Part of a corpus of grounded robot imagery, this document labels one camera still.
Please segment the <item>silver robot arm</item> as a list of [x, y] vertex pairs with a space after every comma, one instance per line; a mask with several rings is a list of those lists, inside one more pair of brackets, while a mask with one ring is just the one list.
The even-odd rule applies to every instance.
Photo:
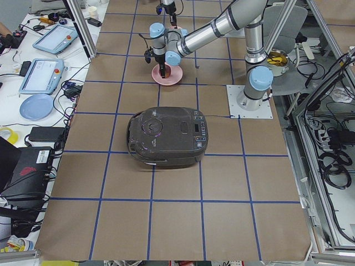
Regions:
[[177, 26], [175, 1], [174, 0], [162, 0], [161, 4], [162, 4], [162, 7], [163, 7], [165, 13], [169, 15], [170, 24], [172, 26]]
[[263, 46], [263, 12], [267, 1], [232, 1], [217, 17], [202, 27], [188, 32], [176, 25], [176, 7], [174, 1], [161, 1], [156, 7], [168, 12], [172, 28], [155, 22], [149, 27], [149, 38], [153, 45], [147, 46], [144, 58], [147, 63], [155, 59], [158, 74], [163, 79], [170, 78], [166, 67], [180, 65], [181, 59], [205, 45], [222, 38], [234, 30], [244, 29], [246, 40], [245, 61], [249, 69], [264, 64], [267, 53]]

